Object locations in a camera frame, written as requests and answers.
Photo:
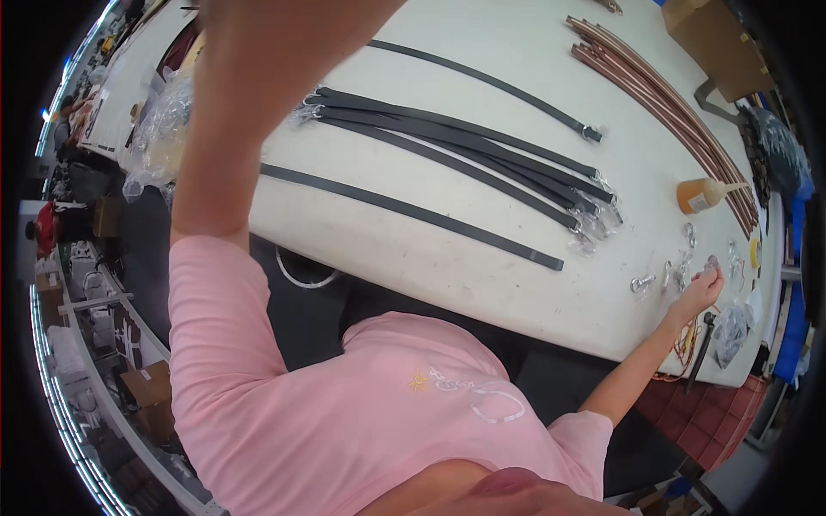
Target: brown box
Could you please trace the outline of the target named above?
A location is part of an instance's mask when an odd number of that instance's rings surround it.
[[[35,286],[40,296],[40,319],[43,329],[48,329],[50,326],[66,326],[64,317],[57,310],[58,306],[64,303],[60,275],[57,272],[38,274]]]
[[[175,433],[172,400],[166,400],[138,410],[135,414],[138,429],[157,447],[163,446]]]
[[[662,17],[727,102],[774,87],[757,46],[723,0],[668,0]]]
[[[136,426],[155,446],[163,446],[175,433],[169,364],[162,360],[124,372],[121,379],[141,407],[135,414]]]
[[[143,408],[172,399],[169,364],[163,360],[142,369],[124,372],[121,379]]]
[[[95,220],[92,233],[101,239],[117,236],[121,222],[121,203],[116,197],[101,197],[95,202]]]

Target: black leather strap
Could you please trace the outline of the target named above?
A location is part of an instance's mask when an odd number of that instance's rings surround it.
[[[559,163],[563,167],[570,168],[574,172],[579,172],[589,178],[596,177],[596,168],[588,167],[566,156],[557,154],[552,150],[547,150],[543,147],[514,138],[513,136],[506,135],[505,133],[501,133],[497,130],[488,129],[482,125],[472,124],[464,120],[459,120],[458,118],[440,115],[439,113],[433,113],[431,111],[424,111],[413,107],[397,106],[395,104],[377,101],[372,98],[353,95],[352,93],[338,92],[330,88],[318,88],[316,90],[316,94],[319,95],[320,98],[311,97],[307,99],[308,104],[318,103],[328,107],[343,107],[346,109],[357,109],[360,111],[376,111],[381,113],[390,113],[393,115],[410,116],[412,118],[435,122],[437,124],[464,130],[469,133],[482,136],[483,138],[495,140],[505,145],[510,145],[511,147],[536,154],[541,158],[548,159],[554,163]]]
[[[386,41],[371,40],[369,43],[367,43],[367,45],[375,47],[377,49],[390,50],[391,52],[397,52],[398,54],[409,55],[410,57],[430,61],[431,63],[439,64],[441,66],[444,66],[445,68],[450,68],[452,70],[456,70],[457,72],[464,73],[465,75],[469,75],[470,77],[479,79],[484,83],[490,84],[494,88],[499,88],[503,92],[508,92],[514,97],[517,97],[522,101],[528,102],[531,106],[548,113],[553,118],[556,118],[563,124],[567,125],[571,129],[576,131],[576,133],[579,135],[583,135],[586,138],[590,138],[591,140],[597,142],[602,140],[602,135],[593,130],[591,127],[582,124],[580,121],[577,121],[571,116],[559,111],[556,107],[551,106],[547,102],[539,100],[537,97],[534,97],[530,93],[524,92],[514,86],[511,86],[510,84],[501,81],[495,77],[492,77],[487,73],[483,73],[478,70],[472,69],[469,66],[465,66],[464,64],[451,61],[450,59],[439,57],[438,55],[428,54],[427,52],[422,52],[421,50],[415,50],[412,48],[408,48],[406,46],[396,45],[394,43],[387,43]]]
[[[454,233],[474,239],[477,242],[492,245],[497,249],[501,249],[506,253],[514,254],[516,256],[525,258],[532,262],[536,262],[554,271],[561,271],[564,262],[553,256],[540,253],[536,249],[508,240],[498,234],[493,234],[490,231],[485,231],[476,226],[466,224],[460,220],[451,219],[445,215],[441,215],[434,211],[419,208],[404,201],[399,201],[391,197],[383,196],[375,192],[362,190],[361,188],[351,187],[340,182],[331,181],[329,179],[311,176],[310,174],[296,172],[288,168],[275,167],[261,163],[261,173],[265,176],[281,179],[282,181],[294,182],[296,184],[306,185],[308,187],[318,188],[325,192],[332,192],[341,196],[355,199],[356,201],[366,202],[373,206],[384,208],[385,210],[395,211],[410,218],[421,220],[431,225],[436,225],[440,228]]]
[[[441,140],[454,145],[460,145],[468,149],[473,149],[492,158],[504,159],[510,163],[530,168],[537,173],[543,174],[571,188],[578,188],[585,193],[611,202],[614,196],[605,190],[597,187],[591,182],[584,181],[569,173],[565,173],[558,168],[551,167],[545,163],[540,163],[535,159],[528,158],[522,154],[517,154],[508,149],[485,140],[481,136],[446,127],[430,121],[423,121],[409,117],[380,116],[365,111],[351,111],[336,107],[322,107],[317,111],[319,116],[327,116],[337,120],[358,122],[359,124],[373,125],[383,129],[394,130],[407,135],[426,136],[435,140]]]
[[[519,165],[513,163],[508,163],[502,159],[492,158],[491,156],[478,153],[475,150],[465,149],[464,147],[460,147],[458,145],[446,144],[442,141],[432,140],[424,136],[419,136],[419,138],[430,142],[431,144],[438,145],[443,149],[459,154],[460,156],[464,156],[465,158],[472,159],[480,165],[488,167],[490,170],[495,170],[503,176],[511,178],[514,181],[527,186],[534,192],[537,192],[550,201],[559,204],[563,208],[568,209],[576,207],[580,210],[588,211],[589,213],[596,213],[596,204],[586,201],[578,193],[574,192],[571,188],[566,187],[560,182],[556,182],[551,178],[546,178],[542,174],[538,174],[533,170],[520,167]]]
[[[388,144],[408,150],[424,158],[432,159],[437,163],[441,163],[446,167],[450,167],[453,170],[465,174],[466,176],[474,178],[479,182],[483,182],[487,186],[493,187],[507,196],[513,197],[517,201],[520,201],[523,204],[534,208],[536,211],[539,211],[540,213],[556,220],[559,224],[562,224],[570,229],[577,227],[577,219],[569,214],[557,210],[548,203],[530,195],[528,192],[520,190],[509,182],[502,181],[496,176],[492,176],[491,174],[476,168],[471,164],[465,163],[461,159],[456,159],[453,156],[439,152],[436,149],[431,149],[427,145],[416,143],[415,141],[408,140],[407,138],[403,138],[399,135],[394,135],[393,133],[388,133],[385,130],[371,127],[370,125],[357,124],[355,122],[347,122],[330,118],[322,118],[321,121],[326,124],[336,125],[338,127],[369,136],[370,138],[374,138],[376,140],[387,142]]]

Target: black handle tool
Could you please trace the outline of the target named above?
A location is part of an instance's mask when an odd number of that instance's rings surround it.
[[[711,312],[705,312],[703,322],[705,323],[705,335],[703,335],[703,343],[700,345],[700,352],[697,353],[697,359],[691,367],[691,374],[688,376],[688,383],[686,384],[686,394],[694,385],[694,380],[697,378],[697,373],[700,372],[700,366],[703,364],[703,358],[709,350],[709,343],[711,342],[711,332],[714,331],[714,320],[717,316]]]

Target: shirt embroidery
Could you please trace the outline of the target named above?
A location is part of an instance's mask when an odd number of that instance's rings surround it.
[[[475,415],[479,416],[479,418],[482,419],[482,421],[484,421],[486,423],[492,423],[492,424],[493,423],[507,423],[508,421],[514,421],[515,419],[521,418],[522,416],[525,415],[525,405],[519,399],[517,399],[515,396],[513,396],[510,393],[490,388],[490,387],[493,387],[497,384],[501,384],[501,383],[507,384],[507,383],[509,383],[507,381],[504,381],[504,380],[486,381],[486,382],[480,384],[479,386],[476,386],[476,384],[474,384],[472,381],[451,380],[451,379],[447,378],[445,375],[443,375],[441,372],[439,372],[435,367],[430,368],[430,375],[436,378],[436,381],[434,382],[433,385],[435,385],[436,388],[439,389],[440,391],[458,391],[459,389],[461,389],[463,387],[467,387],[468,389],[470,389],[470,391],[473,394],[477,394],[477,395],[500,395],[500,396],[504,396],[505,398],[509,398],[509,399],[515,401],[516,404],[520,407],[520,409],[518,411],[516,411],[515,413],[513,413],[509,416],[506,416],[506,417],[503,417],[503,418],[489,418],[479,409],[477,403],[474,402],[473,400],[471,400],[470,403],[469,403],[470,404],[470,409],[473,411],[473,413]]]
[[[440,391],[458,391],[461,387],[473,387],[472,381],[449,380],[434,367],[430,368],[430,375],[436,377],[433,385]]]
[[[418,367],[416,368],[415,372],[411,373],[411,377],[413,378],[413,381],[407,385],[413,387],[413,392],[418,392],[419,390],[427,390],[427,385],[425,384],[425,382],[428,381],[429,378],[425,376],[423,372],[419,371]]]

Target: embroidered logo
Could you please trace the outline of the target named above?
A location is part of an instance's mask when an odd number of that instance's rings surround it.
[[[427,385],[425,384],[425,382],[428,381],[429,378],[425,376],[423,372],[419,371],[418,367],[416,368],[415,372],[411,373],[411,377],[413,378],[413,381],[407,385],[413,387],[413,392],[418,392],[419,390],[427,390]]]
[[[494,381],[485,381],[482,384],[475,384],[472,381],[463,381],[463,380],[453,380],[447,378],[444,374],[442,374],[439,370],[435,367],[430,368],[430,375],[436,378],[434,385],[440,391],[459,391],[461,389],[468,389],[470,391],[470,409],[473,411],[475,415],[479,417],[485,423],[507,423],[509,421],[514,421],[515,419],[519,419],[525,415],[525,405],[517,399],[512,394],[505,392],[498,388],[492,388],[493,386],[497,386],[502,384],[506,386],[509,384],[507,381],[503,380],[494,380]],[[514,412],[511,415],[499,418],[492,418],[485,414],[480,405],[482,405],[482,401],[484,400],[484,396],[504,396],[505,398],[514,401],[518,406],[519,410]]]

